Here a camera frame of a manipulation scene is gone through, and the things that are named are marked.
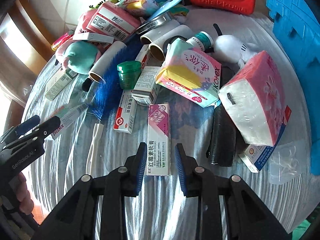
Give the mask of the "person's left hand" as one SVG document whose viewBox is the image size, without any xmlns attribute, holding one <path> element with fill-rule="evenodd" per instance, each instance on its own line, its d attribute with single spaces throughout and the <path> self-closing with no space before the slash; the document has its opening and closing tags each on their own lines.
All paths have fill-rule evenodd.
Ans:
<svg viewBox="0 0 320 240">
<path fill-rule="evenodd" d="M 22 213 L 29 215 L 33 211 L 34 202 L 31 199 L 31 195 L 26 184 L 26 178 L 22 172 L 18 174 L 18 181 L 19 184 L 16 189 L 16 197 L 20 202 L 19 209 Z"/>
</svg>

